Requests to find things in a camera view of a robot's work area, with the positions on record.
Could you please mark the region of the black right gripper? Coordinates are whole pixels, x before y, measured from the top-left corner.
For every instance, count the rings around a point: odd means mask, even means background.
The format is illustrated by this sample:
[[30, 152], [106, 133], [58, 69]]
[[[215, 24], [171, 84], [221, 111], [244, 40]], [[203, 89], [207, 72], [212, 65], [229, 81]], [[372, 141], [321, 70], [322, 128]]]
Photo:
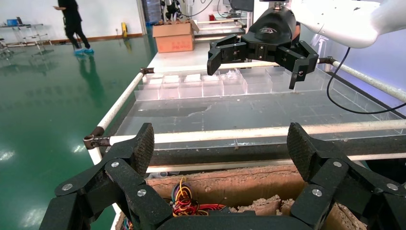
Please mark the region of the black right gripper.
[[289, 89], [315, 70], [318, 53], [305, 41], [294, 45], [294, 33], [300, 23], [285, 6], [267, 9], [245, 35], [228, 35], [210, 43], [207, 74], [212, 76], [222, 64], [245, 61], [246, 58], [276, 62], [291, 72]]

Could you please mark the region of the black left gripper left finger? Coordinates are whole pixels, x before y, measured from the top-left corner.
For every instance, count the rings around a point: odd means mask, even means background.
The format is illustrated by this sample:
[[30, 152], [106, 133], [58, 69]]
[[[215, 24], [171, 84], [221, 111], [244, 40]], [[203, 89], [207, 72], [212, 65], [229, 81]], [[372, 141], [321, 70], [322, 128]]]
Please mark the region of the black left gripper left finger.
[[116, 204], [136, 230], [156, 230], [172, 211], [144, 179], [153, 151], [154, 130], [144, 123], [134, 138], [114, 144], [98, 164], [55, 189], [40, 229], [88, 230]]

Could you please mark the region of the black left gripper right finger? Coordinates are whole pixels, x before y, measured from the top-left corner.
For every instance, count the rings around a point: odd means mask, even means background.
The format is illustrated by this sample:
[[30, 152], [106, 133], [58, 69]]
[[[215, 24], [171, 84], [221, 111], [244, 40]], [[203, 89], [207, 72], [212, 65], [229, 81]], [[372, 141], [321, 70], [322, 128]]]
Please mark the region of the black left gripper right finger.
[[322, 227], [334, 204], [349, 209], [369, 230], [406, 227], [406, 190], [351, 161], [334, 144], [310, 137], [299, 123], [287, 135], [289, 155], [307, 186], [290, 215], [313, 230]]

